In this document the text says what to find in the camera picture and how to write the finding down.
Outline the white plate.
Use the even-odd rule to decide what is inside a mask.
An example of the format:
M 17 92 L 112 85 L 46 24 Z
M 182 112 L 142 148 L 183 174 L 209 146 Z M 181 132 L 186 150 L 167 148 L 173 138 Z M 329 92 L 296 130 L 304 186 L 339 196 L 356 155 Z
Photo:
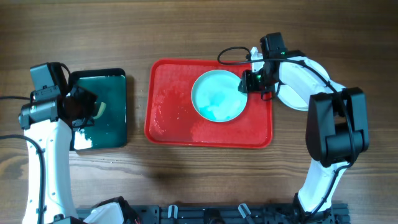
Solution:
M 308 103 L 306 103 L 298 93 L 288 85 L 276 83 L 275 90 L 278 91 L 277 97 L 284 105 L 298 111 L 308 111 Z

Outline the green yellow sponge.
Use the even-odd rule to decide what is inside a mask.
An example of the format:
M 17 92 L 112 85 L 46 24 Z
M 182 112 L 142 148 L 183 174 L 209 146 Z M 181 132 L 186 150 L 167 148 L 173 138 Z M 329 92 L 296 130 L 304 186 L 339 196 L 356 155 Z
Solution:
M 95 108 L 94 108 L 94 111 L 93 111 L 93 119 L 100 118 L 103 115 L 105 109 L 106 109 L 106 103 L 104 103 L 104 102 L 100 102 L 100 103 L 96 102 L 95 103 Z

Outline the light blue plate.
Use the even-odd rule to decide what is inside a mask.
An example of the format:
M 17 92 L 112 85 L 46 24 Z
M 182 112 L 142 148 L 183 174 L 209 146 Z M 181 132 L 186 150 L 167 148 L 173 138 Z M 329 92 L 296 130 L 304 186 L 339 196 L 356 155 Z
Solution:
M 211 70 L 194 82 L 191 101 L 196 112 L 208 121 L 224 123 L 245 109 L 248 95 L 238 90 L 240 78 L 226 70 Z

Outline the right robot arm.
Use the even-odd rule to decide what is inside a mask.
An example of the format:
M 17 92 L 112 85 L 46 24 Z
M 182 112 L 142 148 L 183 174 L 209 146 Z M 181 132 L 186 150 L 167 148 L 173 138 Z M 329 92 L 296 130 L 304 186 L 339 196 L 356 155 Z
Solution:
M 334 82 L 299 50 L 253 47 L 246 58 L 252 68 L 243 73 L 241 92 L 272 93 L 291 108 L 297 99 L 307 106 L 305 142 L 312 160 L 292 217 L 296 223 L 325 220 L 341 176 L 369 147 L 365 94 Z

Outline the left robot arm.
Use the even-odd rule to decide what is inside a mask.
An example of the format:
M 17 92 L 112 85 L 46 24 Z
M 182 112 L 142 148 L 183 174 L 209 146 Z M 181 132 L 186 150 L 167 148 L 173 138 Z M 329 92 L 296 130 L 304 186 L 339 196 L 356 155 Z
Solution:
M 74 87 L 63 95 L 57 87 L 21 108 L 19 122 L 29 156 L 28 198 L 23 223 L 125 223 L 120 198 L 101 202 L 86 218 L 74 205 L 69 164 L 73 124 L 85 125 L 96 110 L 94 93 Z

